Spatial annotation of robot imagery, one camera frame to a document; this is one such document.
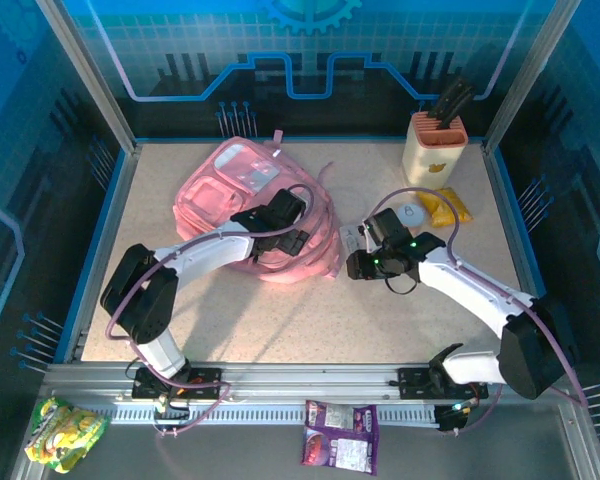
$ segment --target yellow bag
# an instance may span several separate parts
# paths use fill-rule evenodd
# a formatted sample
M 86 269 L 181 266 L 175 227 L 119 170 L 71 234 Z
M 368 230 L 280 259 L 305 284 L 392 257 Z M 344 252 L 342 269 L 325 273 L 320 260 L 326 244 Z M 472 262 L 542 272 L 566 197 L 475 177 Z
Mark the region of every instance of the yellow bag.
M 451 202 L 451 204 L 458 211 L 458 217 L 460 217 L 460 222 L 465 223 L 473 220 L 473 217 L 465 207 L 460 197 L 453 191 L 452 188 L 441 188 L 440 190 L 436 190 L 436 192 L 444 195 L 447 200 Z M 431 225 L 434 227 L 444 227 L 446 225 L 453 225 L 454 218 L 453 213 L 449 206 L 440 198 L 432 195 L 430 193 L 418 192 L 418 198 L 425 206 L 429 214 L 431 215 Z

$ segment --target speckled table surface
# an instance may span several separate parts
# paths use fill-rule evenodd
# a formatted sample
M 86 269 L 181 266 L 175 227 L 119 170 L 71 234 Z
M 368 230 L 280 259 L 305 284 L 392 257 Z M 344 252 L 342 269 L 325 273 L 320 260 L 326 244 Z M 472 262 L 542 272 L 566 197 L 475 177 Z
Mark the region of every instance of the speckled table surface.
M 105 282 L 130 245 L 143 243 L 157 248 L 181 241 L 171 210 L 175 194 L 215 147 L 143 147 Z M 285 151 L 314 176 L 328 162 L 334 162 L 324 185 L 343 224 L 360 222 L 382 197 L 404 186 L 400 165 L 403 147 L 402 143 L 283 144 Z M 478 145 L 465 149 L 448 185 L 475 218 L 460 228 L 456 252 L 475 267 L 517 288 Z M 407 200 L 408 196 L 398 197 L 389 206 Z M 435 229 L 444 239 L 450 231 L 450 227 Z M 410 281 L 397 280 L 397 289 Z M 127 346 L 105 338 L 108 318 L 98 306 L 83 360 L 133 358 Z M 381 281 L 352 281 L 344 270 L 335 280 L 315 277 L 295 285 L 277 285 L 223 268 L 194 281 L 178 294 L 170 328 L 186 356 L 194 361 L 426 362 L 455 342 L 489 349 L 499 345 L 482 322 L 431 288 L 420 285 L 413 294 L 398 296 Z

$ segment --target gear logo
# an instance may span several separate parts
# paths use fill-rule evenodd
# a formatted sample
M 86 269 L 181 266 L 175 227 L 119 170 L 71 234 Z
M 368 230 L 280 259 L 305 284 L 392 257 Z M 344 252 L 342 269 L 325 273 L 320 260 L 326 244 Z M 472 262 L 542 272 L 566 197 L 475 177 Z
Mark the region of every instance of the gear logo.
M 39 10 L 35 0 L 0 0 L 0 28 L 18 48 L 36 37 Z
M 327 27 L 339 28 L 340 21 L 350 19 L 351 11 L 362 5 L 361 0 L 261 0 L 261 4 L 280 27 L 307 35 L 315 30 L 326 33 Z

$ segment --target gray floor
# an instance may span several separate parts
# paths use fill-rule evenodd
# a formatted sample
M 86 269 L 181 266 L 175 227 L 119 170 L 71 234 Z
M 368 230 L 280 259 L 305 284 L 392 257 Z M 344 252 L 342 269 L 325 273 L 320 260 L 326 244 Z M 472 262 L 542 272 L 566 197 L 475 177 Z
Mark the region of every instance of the gray floor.
M 379 480 L 567 480 L 577 478 L 558 416 L 546 407 L 499 406 L 459 438 L 382 427 Z M 198 427 L 177 439 L 148 426 L 113 426 L 69 475 L 72 480 L 345 480 L 362 474 L 300 465 L 302 427 Z M 52 474 L 50 478 L 67 478 Z

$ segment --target pink pouch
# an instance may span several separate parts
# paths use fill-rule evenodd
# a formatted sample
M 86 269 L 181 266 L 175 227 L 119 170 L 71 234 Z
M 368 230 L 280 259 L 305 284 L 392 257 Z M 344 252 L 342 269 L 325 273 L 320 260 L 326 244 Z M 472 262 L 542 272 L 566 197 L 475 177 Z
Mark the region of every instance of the pink pouch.
M 273 141 L 264 145 L 241 137 L 222 143 L 178 192 L 173 206 L 176 229 L 189 240 L 222 225 L 234 213 L 268 204 L 281 188 L 303 183 L 312 189 L 314 205 L 302 227 L 309 239 L 300 254 L 291 257 L 274 249 L 257 262 L 248 259 L 232 267 L 276 283 L 295 283 L 312 275 L 335 277 L 341 260 L 333 202 L 319 181 L 284 154 L 281 140 L 282 131 L 276 130 Z M 294 194 L 308 200 L 300 189 Z

